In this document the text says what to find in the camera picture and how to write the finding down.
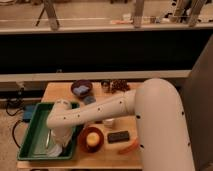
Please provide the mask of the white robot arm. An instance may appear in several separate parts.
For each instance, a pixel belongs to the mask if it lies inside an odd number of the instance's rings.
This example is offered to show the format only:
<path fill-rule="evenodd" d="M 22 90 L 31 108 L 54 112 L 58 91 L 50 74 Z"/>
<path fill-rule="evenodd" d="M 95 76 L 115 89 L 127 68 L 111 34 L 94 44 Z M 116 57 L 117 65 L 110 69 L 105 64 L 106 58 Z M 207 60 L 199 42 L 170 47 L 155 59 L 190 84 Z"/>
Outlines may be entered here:
<path fill-rule="evenodd" d="M 77 109 L 65 108 L 59 100 L 46 124 L 63 140 L 68 128 L 125 115 L 136 118 L 143 171 L 195 171 L 180 95 L 164 79 L 148 79 L 134 90 Z"/>

